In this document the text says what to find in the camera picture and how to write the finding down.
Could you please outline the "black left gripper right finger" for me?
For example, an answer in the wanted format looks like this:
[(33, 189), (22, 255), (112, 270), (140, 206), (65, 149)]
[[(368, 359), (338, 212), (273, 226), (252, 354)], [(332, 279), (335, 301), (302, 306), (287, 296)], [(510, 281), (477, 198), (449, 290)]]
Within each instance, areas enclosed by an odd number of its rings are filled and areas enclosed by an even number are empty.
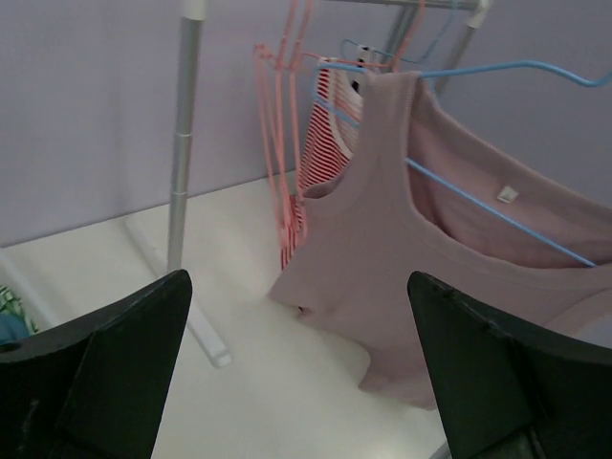
[(451, 458), (608, 458), (611, 351), (415, 272), (407, 294)]

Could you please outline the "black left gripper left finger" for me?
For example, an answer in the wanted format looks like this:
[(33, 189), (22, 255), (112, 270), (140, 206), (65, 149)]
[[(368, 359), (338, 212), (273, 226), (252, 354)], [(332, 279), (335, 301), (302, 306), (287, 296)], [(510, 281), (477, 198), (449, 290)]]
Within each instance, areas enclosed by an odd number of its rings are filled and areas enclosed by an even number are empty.
[(192, 299), (187, 271), (1, 345), (4, 458), (149, 458)]

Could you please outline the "blue tank top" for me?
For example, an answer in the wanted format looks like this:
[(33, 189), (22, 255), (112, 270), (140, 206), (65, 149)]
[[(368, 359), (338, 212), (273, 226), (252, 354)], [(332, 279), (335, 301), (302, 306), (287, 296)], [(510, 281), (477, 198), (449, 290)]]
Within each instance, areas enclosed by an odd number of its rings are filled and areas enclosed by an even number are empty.
[(0, 316), (0, 344), (4, 345), (30, 336), (26, 323), (18, 316)]

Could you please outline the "green striped tank top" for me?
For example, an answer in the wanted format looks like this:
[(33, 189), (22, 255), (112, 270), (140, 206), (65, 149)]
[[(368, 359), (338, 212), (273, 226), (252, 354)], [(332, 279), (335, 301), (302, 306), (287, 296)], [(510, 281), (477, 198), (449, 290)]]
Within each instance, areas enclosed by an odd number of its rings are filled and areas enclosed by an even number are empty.
[(1, 286), (1, 314), (20, 319), (31, 335), (39, 332), (39, 328), (36, 326), (32, 317), (29, 316), (23, 308), (21, 297), (6, 285)]

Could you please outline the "pink lilac tank top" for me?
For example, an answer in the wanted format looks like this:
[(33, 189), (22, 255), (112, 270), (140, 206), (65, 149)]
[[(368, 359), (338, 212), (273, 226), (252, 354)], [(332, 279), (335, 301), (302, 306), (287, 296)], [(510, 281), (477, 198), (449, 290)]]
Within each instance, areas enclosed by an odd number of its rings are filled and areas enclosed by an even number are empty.
[(362, 345), (361, 389), (423, 409), (435, 399), (406, 292), (431, 274), (491, 306), (568, 336), (611, 313), (611, 262), (590, 268), (524, 268), (419, 232), (379, 178), (385, 164), (354, 159), (303, 195), (307, 234), (271, 289), (316, 328)]

